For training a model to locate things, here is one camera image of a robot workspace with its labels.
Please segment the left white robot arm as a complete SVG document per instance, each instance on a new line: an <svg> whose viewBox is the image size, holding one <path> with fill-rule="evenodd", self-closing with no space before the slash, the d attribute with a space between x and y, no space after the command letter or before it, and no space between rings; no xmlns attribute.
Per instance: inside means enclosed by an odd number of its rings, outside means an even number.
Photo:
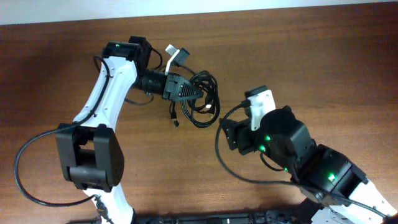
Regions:
<svg viewBox="0 0 398 224"><path fill-rule="evenodd" d="M195 100L203 91L169 71L149 70L151 44L144 37L108 42L101 53L99 77L73 124L56 134L65 180L89 195L101 223L133 223L134 209L121 185L124 156L115 135L124 99L134 87L171 102Z"/></svg>

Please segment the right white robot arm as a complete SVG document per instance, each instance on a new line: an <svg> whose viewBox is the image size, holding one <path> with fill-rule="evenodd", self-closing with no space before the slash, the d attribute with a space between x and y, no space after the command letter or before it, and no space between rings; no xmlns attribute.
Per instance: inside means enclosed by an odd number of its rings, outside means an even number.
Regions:
<svg viewBox="0 0 398 224"><path fill-rule="evenodd" d="M258 151L291 176L280 185L300 189L319 203L323 214L334 214L348 223L397 223L397 210L377 190L367 175L346 155L317 144L306 125L285 106L267 113L255 131L249 120L221 118L217 130L224 132L229 148L246 155Z"/></svg>

